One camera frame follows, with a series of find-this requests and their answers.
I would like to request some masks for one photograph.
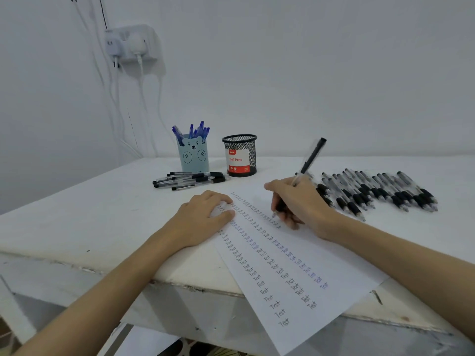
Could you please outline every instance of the hand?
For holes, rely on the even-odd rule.
[[[228,195],[209,190],[201,195],[194,195],[189,202],[181,205],[175,216],[158,233],[171,237],[169,242],[173,244],[173,252],[199,245],[234,218],[234,210],[210,217],[211,212],[222,201],[233,202]]]
[[[307,176],[302,176],[296,187],[290,185],[293,179],[274,180],[264,185],[266,190],[274,192],[271,210],[276,210],[282,198],[287,208],[277,215],[288,227],[296,230],[299,223],[306,223],[319,237],[328,239],[328,221],[337,221],[341,214],[328,207]]]

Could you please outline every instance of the wall socket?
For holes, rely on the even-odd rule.
[[[119,42],[120,44],[116,47],[116,49],[120,49],[122,52],[119,57],[119,63],[136,63],[137,56],[135,56],[130,51],[130,48],[127,44],[127,40],[130,35],[135,33],[140,34],[147,45],[147,52],[142,55],[142,61],[146,62],[157,60],[159,58],[158,36],[153,28],[145,24],[105,30],[106,49],[108,45],[111,46],[112,44]]]

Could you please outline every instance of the person's left hand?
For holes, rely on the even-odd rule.
[[[224,225],[234,218],[234,210],[227,210],[216,217],[210,217],[214,208],[222,201],[232,203],[228,195],[214,191],[205,191],[194,195],[191,200],[181,205],[159,231],[162,236],[171,237],[175,252],[188,246],[196,246],[209,239]]]

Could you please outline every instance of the table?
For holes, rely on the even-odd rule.
[[[259,157],[258,173],[210,185],[215,191],[292,174],[300,157]],[[377,204],[369,224],[475,263],[475,157],[320,157],[314,171],[402,170],[439,200],[438,213]],[[151,181],[180,169],[175,158],[145,158],[0,216],[1,275],[12,293],[68,306],[206,188],[157,190]],[[226,170],[211,158],[210,170]],[[269,337],[211,240],[159,269],[124,322],[258,355],[276,355]],[[466,355],[475,348],[392,279],[289,355]]]

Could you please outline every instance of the person's left arm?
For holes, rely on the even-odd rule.
[[[96,286],[71,304],[30,339],[16,356],[97,355],[122,316],[167,258],[211,237],[234,217],[225,211],[211,217],[227,195],[205,191],[184,203],[173,218]]]

